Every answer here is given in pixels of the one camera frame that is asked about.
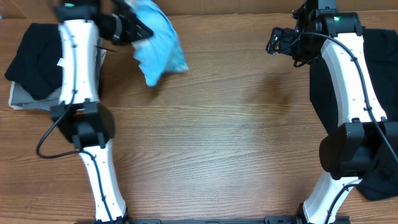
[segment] wooden table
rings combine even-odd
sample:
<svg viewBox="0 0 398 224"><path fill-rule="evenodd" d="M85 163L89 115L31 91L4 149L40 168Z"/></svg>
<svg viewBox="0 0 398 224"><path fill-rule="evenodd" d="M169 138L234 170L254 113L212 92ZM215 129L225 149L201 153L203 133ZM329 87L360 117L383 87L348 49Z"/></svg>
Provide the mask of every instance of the wooden table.
<svg viewBox="0 0 398 224"><path fill-rule="evenodd" d="M397 29L398 12L363 12L363 25ZM114 163L133 218L184 220L292 215L322 168L326 132L309 100L308 67L266 54L288 14L173 16L190 71L148 88L130 47L104 62L103 103L116 118ZM31 22L0 21L4 74ZM95 215L78 156L43 160L35 147L52 124L8 107L0 76L0 223L73 223ZM69 151L58 130L46 154ZM398 223L398 199L368 202L356 190L340 210L353 223Z"/></svg>

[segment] blue cloth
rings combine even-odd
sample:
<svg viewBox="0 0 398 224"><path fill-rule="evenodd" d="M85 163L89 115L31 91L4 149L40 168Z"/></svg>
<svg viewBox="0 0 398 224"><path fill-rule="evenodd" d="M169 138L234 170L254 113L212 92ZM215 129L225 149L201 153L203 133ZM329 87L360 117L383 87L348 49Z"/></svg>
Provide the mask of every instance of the blue cloth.
<svg viewBox="0 0 398 224"><path fill-rule="evenodd" d="M147 85L155 86L165 72L188 71L178 35L159 7L151 0L137 0L132 10L154 31L153 37L132 43Z"/></svg>

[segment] white tag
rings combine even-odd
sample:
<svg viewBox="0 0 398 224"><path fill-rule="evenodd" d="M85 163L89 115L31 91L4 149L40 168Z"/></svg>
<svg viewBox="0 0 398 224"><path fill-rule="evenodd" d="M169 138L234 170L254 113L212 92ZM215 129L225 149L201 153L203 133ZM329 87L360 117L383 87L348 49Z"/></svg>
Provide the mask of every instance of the white tag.
<svg viewBox="0 0 398 224"><path fill-rule="evenodd" d="M63 61L64 61L65 59L63 59L63 58L60 58L60 60L58 61L58 66L60 66L60 67L63 67L63 68L65 68L65 66L63 66Z"/></svg>

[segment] dark garment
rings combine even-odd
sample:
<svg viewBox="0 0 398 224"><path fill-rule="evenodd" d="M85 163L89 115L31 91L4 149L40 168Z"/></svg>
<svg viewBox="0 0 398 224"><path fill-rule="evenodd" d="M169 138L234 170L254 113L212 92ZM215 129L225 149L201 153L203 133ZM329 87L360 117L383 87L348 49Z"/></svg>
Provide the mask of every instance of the dark garment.
<svg viewBox="0 0 398 224"><path fill-rule="evenodd" d="M62 84L62 44L56 24L31 24L17 55L4 75L20 83L35 100L49 96Z"/></svg>
<svg viewBox="0 0 398 224"><path fill-rule="evenodd" d="M398 35L394 30L365 29L364 54L374 91L388 121L398 121ZM329 69L320 58L310 69L310 99L328 134L338 127L338 108ZM398 167L388 164L361 184L398 195ZM388 196L359 189L368 200Z"/></svg>

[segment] black fabric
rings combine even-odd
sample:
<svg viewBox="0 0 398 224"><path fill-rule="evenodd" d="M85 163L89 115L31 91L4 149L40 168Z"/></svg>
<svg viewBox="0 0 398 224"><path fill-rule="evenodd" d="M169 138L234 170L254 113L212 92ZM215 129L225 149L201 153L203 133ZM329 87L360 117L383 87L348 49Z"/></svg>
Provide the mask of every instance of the black fabric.
<svg viewBox="0 0 398 224"><path fill-rule="evenodd" d="M365 29L364 54L374 91L389 121L398 121L398 35L394 30ZM328 134L335 131L338 108L326 62L320 58L310 69L310 99ZM398 167L388 164L361 184L398 195ZM388 198L359 189L368 200Z"/></svg>
<svg viewBox="0 0 398 224"><path fill-rule="evenodd" d="M17 55L4 75L18 82L35 100L49 96L62 84L62 44L56 24L31 24Z"/></svg>

